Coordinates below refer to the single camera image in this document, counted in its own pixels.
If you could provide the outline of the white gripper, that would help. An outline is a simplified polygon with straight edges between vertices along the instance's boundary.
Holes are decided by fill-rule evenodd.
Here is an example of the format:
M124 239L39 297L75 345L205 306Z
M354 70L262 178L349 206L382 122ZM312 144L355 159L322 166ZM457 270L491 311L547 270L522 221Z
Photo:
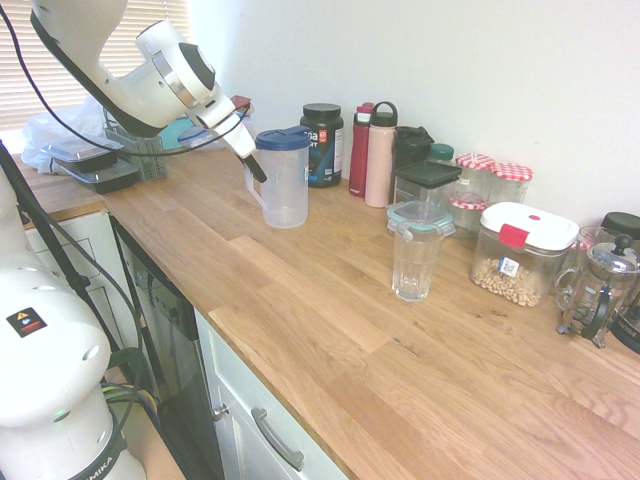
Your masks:
M229 97L223 92L214 92L196 105L196 121L226 142L240 157L246 174L264 183L267 175L257 160L254 139L235 110Z

